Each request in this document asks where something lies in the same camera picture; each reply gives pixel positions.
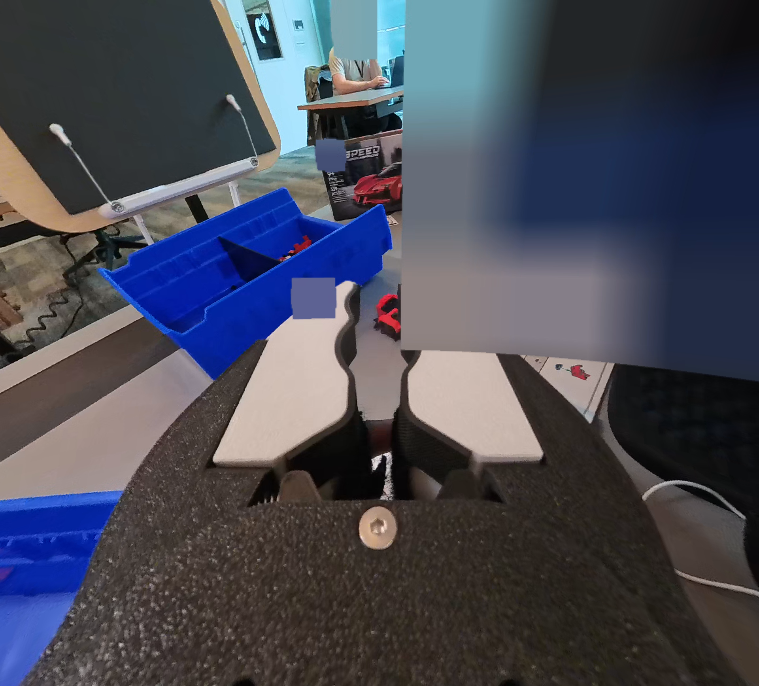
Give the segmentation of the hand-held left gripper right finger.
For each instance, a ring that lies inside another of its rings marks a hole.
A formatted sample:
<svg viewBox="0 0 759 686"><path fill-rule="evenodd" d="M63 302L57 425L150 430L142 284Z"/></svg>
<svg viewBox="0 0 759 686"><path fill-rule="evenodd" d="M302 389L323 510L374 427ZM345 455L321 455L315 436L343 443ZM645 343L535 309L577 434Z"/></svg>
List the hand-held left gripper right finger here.
<svg viewBox="0 0 759 686"><path fill-rule="evenodd" d="M421 351L404 380L415 426L470 466L538 463L544 451L494 353Z"/></svg>

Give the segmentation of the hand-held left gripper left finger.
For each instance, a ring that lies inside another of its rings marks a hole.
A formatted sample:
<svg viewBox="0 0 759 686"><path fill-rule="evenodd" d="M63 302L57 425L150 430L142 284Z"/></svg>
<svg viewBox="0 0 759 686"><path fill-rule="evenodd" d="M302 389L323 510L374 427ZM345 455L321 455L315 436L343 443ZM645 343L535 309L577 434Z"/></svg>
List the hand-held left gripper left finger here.
<svg viewBox="0 0 759 686"><path fill-rule="evenodd" d="M274 467L305 452L354 413L355 325L361 288L336 286L333 318L290 317L266 340L213 455L217 467Z"/></svg>

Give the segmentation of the blue bin with black divider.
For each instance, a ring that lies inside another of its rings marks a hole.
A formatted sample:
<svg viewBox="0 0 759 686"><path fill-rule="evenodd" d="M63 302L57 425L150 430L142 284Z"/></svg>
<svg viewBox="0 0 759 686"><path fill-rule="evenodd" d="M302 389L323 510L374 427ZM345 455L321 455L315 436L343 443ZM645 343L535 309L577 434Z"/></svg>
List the blue bin with black divider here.
<svg viewBox="0 0 759 686"><path fill-rule="evenodd" d="M278 263L304 234L313 245ZM291 282L364 285L393 246L381 208L347 224L304 215L284 188L132 253L101 276L218 378L292 315Z"/></svg>

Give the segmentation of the red and black lego car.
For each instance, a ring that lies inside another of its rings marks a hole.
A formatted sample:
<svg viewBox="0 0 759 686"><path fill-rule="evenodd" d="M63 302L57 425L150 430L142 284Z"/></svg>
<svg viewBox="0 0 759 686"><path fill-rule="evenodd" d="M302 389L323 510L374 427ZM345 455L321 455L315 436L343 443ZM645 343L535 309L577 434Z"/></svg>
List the red and black lego car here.
<svg viewBox="0 0 759 686"><path fill-rule="evenodd" d="M401 305L400 298L397 294L388 293L376 304L374 329L390 337L394 341L401 340Z"/></svg>

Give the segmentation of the blue plastic bin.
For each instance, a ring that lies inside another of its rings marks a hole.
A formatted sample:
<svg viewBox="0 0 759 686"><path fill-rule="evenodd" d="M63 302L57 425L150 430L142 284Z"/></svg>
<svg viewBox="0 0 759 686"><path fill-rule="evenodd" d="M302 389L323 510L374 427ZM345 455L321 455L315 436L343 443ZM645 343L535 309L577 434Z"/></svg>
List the blue plastic bin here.
<svg viewBox="0 0 759 686"><path fill-rule="evenodd" d="M20 684L71 608L122 491L1 501L1 684Z"/></svg>

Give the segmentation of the lego instruction booklet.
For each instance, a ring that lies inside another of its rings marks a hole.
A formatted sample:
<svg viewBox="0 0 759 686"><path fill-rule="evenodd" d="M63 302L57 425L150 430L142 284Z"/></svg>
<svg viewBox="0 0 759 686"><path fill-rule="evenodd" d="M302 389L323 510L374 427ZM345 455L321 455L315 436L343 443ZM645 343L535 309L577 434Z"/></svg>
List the lego instruction booklet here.
<svg viewBox="0 0 759 686"><path fill-rule="evenodd" d="M522 355L560 395L593 422L614 369L614 363Z"/></svg>

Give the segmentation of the black lego set box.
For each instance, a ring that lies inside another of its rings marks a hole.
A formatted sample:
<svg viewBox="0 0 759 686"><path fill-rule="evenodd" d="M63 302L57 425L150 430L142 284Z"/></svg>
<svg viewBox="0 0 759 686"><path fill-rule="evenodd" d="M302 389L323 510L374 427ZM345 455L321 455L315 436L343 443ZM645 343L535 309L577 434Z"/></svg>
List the black lego set box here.
<svg viewBox="0 0 759 686"><path fill-rule="evenodd" d="M388 215L402 209L402 136L394 130L338 141L346 150L345 168L322 173L336 221L355 219L371 208Z"/></svg>

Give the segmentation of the wooden book stand black board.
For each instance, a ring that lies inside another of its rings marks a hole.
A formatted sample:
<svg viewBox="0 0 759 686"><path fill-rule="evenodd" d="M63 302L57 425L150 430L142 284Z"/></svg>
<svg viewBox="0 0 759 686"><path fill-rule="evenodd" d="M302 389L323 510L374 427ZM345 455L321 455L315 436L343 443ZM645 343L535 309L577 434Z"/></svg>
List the wooden book stand black board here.
<svg viewBox="0 0 759 686"><path fill-rule="evenodd" d="M281 140L218 0L2 0L2 197L87 233L271 168Z"/></svg>

